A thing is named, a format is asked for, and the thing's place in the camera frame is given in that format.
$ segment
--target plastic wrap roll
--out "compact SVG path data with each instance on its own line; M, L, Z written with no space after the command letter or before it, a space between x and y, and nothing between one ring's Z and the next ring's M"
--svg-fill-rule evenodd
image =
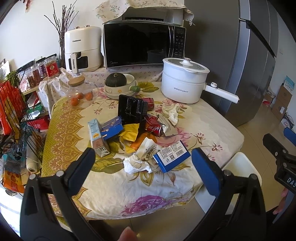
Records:
M26 167L29 172L36 173L38 171L37 167L37 156L32 151L32 149L37 150L36 141L32 136L29 136L27 143L27 162Z

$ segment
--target microwave control panel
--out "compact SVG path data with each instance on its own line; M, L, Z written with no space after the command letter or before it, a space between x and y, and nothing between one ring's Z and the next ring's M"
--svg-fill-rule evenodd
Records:
M183 58L185 49L186 28L176 27L174 34L173 58Z

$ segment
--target floral cloth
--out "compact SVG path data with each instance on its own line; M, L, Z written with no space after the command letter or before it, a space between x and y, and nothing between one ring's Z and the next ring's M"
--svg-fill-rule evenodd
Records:
M96 8L97 17L100 18L103 23L107 23L120 17L129 7L166 7L184 9L183 19L190 22L190 25L194 18L194 14L184 5L184 0L107 0Z
M151 97L155 110L174 103L161 92L161 82L139 82L138 98ZM90 146L88 121L97 118L104 123L117 115L118 101L107 98L103 88L91 106L71 107L66 98L56 103L46 138L42 176L51 176L58 170L66 170ZM182 140L187 149L202 150L219 167L242 147L244 136L205 101L192 105L180 104L176 128L178 135L158 137L159 145L169 146ZM86 219L132 218L173 206L184 205L194 198L202 185L191 157L162 173L157 163L148 163L147 171L133 175L124 171L123 159L131 154L124 152L119 142L109 142L111 154L96 161L80 192L72 197ZM62 216L53 195L50 195L54 212Z
M81 74L73 74L67 72L61 68L61 74L51 80L41 81L39 84L39 90L41 95L44 96L48 106L50 117L52 116L52 107L62 97L66 96L66 92L69 89L68 81L73 77L83 75L85 80L93 82L96 86L104 86L105 80L111 73L119 72L123 74L131 74L135 77L137 82L141 81L161 81L163 66L162 65L136 65L117 67L112 69L106 69L105 67L99 68L95 72L83 72Z

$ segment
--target black plastic tray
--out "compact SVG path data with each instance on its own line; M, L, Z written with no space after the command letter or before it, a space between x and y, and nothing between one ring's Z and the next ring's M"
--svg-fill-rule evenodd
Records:
M121 116L123 125L140 123L140 129L145 129L147 111L148 102L131 96L119 96L118 115Z

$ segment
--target human hand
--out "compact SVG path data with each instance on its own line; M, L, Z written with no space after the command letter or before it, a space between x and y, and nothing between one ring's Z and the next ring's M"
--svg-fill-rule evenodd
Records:
M136 233L130 227L126 227L121 233L118 241L138 241Z
M281 193L282 200L279 202L279 206L277 207L277 209L275 209L273 211L274 215L280 213L284 209L285 201L286 201L286 197L287 197L288 192L289 192L289 190L287 188L284 188L284 190Z

